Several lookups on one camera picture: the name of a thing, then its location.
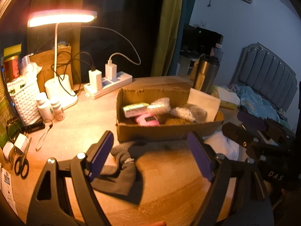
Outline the white paper towel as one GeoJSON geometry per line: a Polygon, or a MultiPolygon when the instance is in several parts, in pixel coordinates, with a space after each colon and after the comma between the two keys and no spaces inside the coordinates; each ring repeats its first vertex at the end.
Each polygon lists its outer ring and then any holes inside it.
{"type": "Polygon", "coordinates": [[[215,153],[222,153],[230,160],[244,161],[248,158],[245,149],[224,136],[222,131],[217,131],[211,136],[204,137],[204,143],[210,145],[215,153]]]}

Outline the dark grey grip socks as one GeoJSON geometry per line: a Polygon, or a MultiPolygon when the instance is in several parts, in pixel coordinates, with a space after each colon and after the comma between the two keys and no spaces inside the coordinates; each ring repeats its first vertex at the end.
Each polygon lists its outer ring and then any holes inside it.
{"type": "Polygon", "coordinates": [[[102,168],[100,174],[91,182],[92,188],[109,195],[128,196],[136,181],[135,160],[145,145],[147,141],[139,139],[112,147],[110,154],[115,159],[115,164],[102,168]]]}

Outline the small bubble wrap bundle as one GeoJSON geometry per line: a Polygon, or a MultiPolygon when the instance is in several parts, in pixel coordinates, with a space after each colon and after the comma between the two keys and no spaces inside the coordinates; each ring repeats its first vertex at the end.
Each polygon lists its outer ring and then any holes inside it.
{"type": "Polygon", "coordinates": [[[157,99],[147,107],[148,113],[152,115],[165,114],[168,113],[170,110],[170,99],[168,97],[162,97],[160,99],[157,99]]]}

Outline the green cartoon tissue pack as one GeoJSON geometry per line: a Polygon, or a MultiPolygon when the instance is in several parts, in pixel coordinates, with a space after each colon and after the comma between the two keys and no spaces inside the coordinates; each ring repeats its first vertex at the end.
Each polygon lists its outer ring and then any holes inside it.
{"type": "Polygon", "coordinates": [[[122,109],[126,118],[132,118],[145,114],[148,111],[148,106],[148,103],[140,102],[124,106],[122,109]]]}

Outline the light blue blanket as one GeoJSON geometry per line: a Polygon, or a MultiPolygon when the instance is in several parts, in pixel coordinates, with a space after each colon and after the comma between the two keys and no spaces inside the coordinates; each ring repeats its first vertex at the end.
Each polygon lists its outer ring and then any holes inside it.
{"type": "Polygon", "coordinates": [[[231,84],[229,88],[238,95],[240,105],[244,106],[251,115],[262,119],[270,118],[280,124],[284,124],[284,120],[280,119],[270,102],[264,99],[260,94],[254,92],[251,87],[231,84]]]}

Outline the white paper sheet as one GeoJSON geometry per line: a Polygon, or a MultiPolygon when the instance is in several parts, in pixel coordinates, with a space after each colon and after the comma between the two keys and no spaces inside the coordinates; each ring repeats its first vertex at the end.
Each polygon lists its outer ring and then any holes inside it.
{"type": "Polygon", "coordinates": [[[220,99],[191,88],[187,103],[204,109],[207,112],[206,122],[213,122],[219,110],[220,99]]]}

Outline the white tape roll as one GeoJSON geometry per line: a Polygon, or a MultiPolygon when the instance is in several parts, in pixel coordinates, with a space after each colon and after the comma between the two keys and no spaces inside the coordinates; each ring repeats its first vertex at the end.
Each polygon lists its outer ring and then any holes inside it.
{"type": "Polygon", "coordinates": [[[3,147],[4,157],[9,160],[10,152],[14,149],[14,144],[11,141],[7,141],[3,147]]]}

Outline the steel travel mug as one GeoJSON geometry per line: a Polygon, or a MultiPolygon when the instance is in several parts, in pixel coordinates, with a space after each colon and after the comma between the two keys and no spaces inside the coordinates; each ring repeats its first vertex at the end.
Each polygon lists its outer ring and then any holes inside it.
{"type": "Polygon", "coordinates": [[[199,59],[193,88],[204,93],[209,93],[210,88],[217,76],[220,62],[214,56],[203,55],[199,59]]]}

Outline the small labelled pill bottle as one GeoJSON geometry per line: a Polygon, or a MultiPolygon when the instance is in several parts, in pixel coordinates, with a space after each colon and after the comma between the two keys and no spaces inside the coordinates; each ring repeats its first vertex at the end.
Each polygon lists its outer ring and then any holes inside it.
{"type": "Polygon", "coordinates": [[[55,115],[55,119],[57,121],[62,121],[65,119],[66,115],[64,113],[64,109],[63,107],[61,106],[61,103],[60,101],[57,101],[56,99],[52,99],[50,101],[51,105],[52,105],[52,110],[53,110],[53,113],[55,115]]]}

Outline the white pill bottle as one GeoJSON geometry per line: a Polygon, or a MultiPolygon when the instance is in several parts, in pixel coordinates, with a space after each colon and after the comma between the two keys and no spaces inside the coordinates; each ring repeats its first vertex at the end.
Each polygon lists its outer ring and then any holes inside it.
{"type": "Polygon", "coordinates": [[[51,122],[54,119],[54,113],[52,110],[52,105],[50,103],[50,100],[47,98],[46,93],[40,92],[36,96],[36,102],[37,102],[37,108],[39,110],[42,119],[45,122],[51,122]]]}

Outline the black monitor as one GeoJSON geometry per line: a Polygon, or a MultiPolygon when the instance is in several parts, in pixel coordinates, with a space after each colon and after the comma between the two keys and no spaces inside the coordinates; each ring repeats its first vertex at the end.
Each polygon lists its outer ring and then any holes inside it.
{"type": "Polygon", "coordinates": [[[223,35],[200,27],[184,24],[180,55],[187,58],[199,58],[210,55],[216,44],[222,45],[223,35]]]}

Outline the pink pouch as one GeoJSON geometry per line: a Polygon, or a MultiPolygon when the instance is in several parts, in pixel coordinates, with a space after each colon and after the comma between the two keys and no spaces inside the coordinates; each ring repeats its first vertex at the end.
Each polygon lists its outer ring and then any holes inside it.
{"type": "Polygon", "coordinates": [[[157,117],[155,117],[155,115],[152,115],[152,114],[143,114],[143,115],[140,115],[138,117],[135,118],[135,121],[140,125],[140,126],[143,126],[143,127],[148,127],[148,126],[159,126],[160,123],[157,119],[157,117]]]}

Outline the brown cardboard box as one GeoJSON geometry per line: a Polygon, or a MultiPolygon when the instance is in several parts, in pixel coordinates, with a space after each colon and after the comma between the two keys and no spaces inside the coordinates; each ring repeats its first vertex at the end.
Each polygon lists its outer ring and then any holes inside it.
{"type": "Polygon", "coordinates": [[[157,115],[159,125],[142,126],[134,118],[126,118],[123,107],[136,103],[152,103],[162,97],[170,99],[171,108],[184,105],[191,90],[191,83],[179,76],[161,76],[136,79],[130,86],[136,89],[121,88],[116,99],[117,140],[120,143],[136,139],[147,141],[168,141],[185,139],[187,134],[196,131],[200,136],[210,136],[224,122],[224,114],[217,103],[213,118],[203,124],[188,122],[169,113],[157,115]]]}

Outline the white power strip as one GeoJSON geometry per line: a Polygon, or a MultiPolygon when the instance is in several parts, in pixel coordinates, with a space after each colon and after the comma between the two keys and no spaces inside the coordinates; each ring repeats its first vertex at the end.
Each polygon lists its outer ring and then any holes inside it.
{"type": "Polygon", "coordinates": [[[84,85],[84,90],[86,95],[91,97],[92,99],[97,99],[101,96],[104,96],[114,90],[117,90],[127,84],[132,83],[133,77],[123,71],[117,73],[116,80],[109,80],[106,77],[102,78],[103,88],[101,90],[93,90],[89,83],[84,85]]]}

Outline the red tin can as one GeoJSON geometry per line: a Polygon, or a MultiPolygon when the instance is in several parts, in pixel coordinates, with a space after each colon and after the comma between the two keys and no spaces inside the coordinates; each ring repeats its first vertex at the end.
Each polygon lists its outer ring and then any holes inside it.
{"type": "Polygon", "coordinates": [[[11,56],[4,60],[4,76],[5,82],[11,82],[19,77],[19,56],[11,56]]]}

